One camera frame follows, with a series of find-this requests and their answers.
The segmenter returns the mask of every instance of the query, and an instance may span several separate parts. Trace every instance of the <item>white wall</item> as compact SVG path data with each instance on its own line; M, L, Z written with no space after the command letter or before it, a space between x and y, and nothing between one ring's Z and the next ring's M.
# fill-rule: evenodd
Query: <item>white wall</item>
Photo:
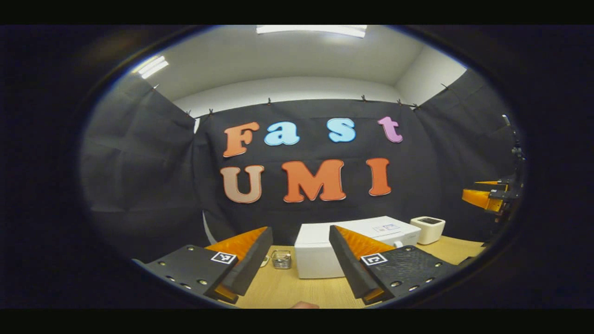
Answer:
M205 90L173 103L183 111L192 110L193 117L243 106L274 102L316 99L368 100L406 103L395 87L368 81L325 78L288 77L245 81Z
M425 45L396 83L396 90L409 104L421 105L445 89L441 84L449 86L464 72L466 68L463 65Z

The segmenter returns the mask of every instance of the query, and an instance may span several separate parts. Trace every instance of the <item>glass cup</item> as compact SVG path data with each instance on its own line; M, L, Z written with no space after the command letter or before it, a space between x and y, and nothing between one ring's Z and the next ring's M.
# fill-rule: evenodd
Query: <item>glass cup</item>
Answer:
M275 250L272 252L272 264L276 269L291 268L291 252L287 250Z

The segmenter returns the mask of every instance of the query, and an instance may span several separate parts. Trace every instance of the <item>black fabric wall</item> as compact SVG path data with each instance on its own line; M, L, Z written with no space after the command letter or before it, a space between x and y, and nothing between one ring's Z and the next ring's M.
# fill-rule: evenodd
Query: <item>black fabric wall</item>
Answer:
M408 222L417 216L435 216L447 221L444 235L486 241L497 226L495 216L461 199L462 189L474 181L496 180L514 172L511 132L502 114L509 111L496 93L477 74L467 71L449 89L424 103L417 111L387 102L358 100L300 100L255 105L205 115L196 133L194 183L206 221L217 240L272 226L274 243L292 245L302 223L363 219L387 215ZM387 140L377 121L390 116L399 123L401 143ZM356 138L334 143L326 122L350 118ZM269 146L267 127L290 121L297 126L300 141L294 145ZM224 130L258 122L247 152L223 157ZM370 196L371 171L365 161L384 157L392 192ZM285 203L287 175L282 163L303 161L315 174L322 161L340 159L346 198ZM229 200L220 169L235 166L240 192L249 191L244 168L262 165L261 198L251 204Z
M194 119L137 75L94 110L81 147L81 179L97 230L144 262L184 244L207 245L192 189Z

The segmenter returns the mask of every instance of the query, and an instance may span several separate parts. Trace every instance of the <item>white ceiling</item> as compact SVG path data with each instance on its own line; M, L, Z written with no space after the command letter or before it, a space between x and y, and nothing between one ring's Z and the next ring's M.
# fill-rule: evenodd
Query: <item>white ceiling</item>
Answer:
M147 81L171 101L243 81L335 77L395 86L423 43L390 27L363 39L313 31L258 35L256 26L217 26L161 54L169 66Z

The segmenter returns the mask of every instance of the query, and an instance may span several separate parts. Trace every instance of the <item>blue letter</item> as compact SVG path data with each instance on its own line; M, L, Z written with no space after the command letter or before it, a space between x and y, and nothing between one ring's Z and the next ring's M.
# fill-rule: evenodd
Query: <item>blue letter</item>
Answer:
M299 137L297 136L297 127L291 122L274 123L268 127L268 132L270 133L264 137L264 142L270 146L277 146L281 144L293 145L299 141Z
M332 131L328 137L335 143L355 139L355 123L350 118L333 118L326 123L326 126Z

